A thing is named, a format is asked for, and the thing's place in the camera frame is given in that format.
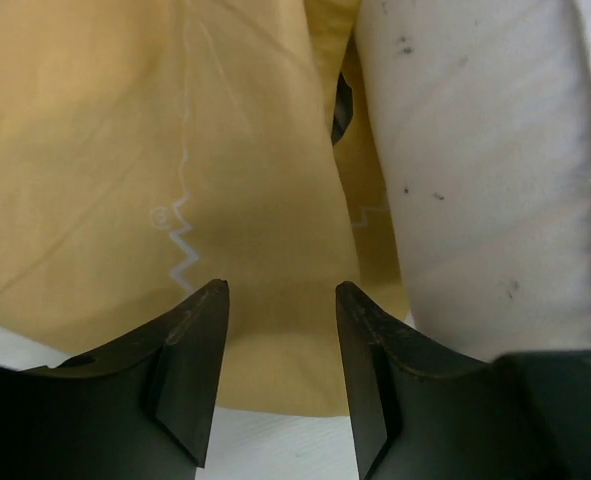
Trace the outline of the white pillow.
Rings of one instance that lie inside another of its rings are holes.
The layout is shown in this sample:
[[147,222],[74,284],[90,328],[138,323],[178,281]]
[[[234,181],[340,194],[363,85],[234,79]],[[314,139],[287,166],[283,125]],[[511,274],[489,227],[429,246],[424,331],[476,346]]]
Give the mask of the white pillow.
[[416,328],[591,349],[591,1],[366,1],[356,43]]

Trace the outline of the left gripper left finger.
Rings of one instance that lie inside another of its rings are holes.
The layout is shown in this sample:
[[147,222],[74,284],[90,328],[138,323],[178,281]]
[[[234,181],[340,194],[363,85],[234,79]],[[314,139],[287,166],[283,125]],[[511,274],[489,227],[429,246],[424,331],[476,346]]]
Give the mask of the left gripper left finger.
[[194,478],[228,318],[228,284],[214,280],[57,367],[0,366],[0,479]]

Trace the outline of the yellow pillowcase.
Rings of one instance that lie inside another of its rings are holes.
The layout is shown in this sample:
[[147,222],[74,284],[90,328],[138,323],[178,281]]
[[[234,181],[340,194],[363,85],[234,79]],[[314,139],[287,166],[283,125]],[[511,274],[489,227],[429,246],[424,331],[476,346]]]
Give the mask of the yellow pillowcase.
[[347,412],[336,286],[407,312],[355,1],[0,1],[0,326],[69,354],[228,282],[222,406]]

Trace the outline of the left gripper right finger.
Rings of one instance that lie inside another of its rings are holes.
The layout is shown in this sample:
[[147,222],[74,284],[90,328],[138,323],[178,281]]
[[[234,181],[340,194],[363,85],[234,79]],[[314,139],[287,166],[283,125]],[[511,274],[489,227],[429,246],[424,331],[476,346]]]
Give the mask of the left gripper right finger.
[[363,479],[591,479],[591,350],[485,363],[350,282],[336,319]]

